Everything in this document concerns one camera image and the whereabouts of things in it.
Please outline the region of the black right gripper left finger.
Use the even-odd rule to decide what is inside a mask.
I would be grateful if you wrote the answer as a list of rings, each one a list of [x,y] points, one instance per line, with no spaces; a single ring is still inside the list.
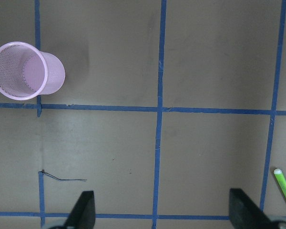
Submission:
[[[83,191],[74,205],[63,229],[92,229],[96,221],[93,191]]]

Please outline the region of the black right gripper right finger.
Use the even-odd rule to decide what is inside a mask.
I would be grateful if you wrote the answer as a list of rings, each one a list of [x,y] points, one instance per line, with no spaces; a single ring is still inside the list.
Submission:
[[[234,229],[272,229],[272,221],[240,188],[229,190],[229,219]]]

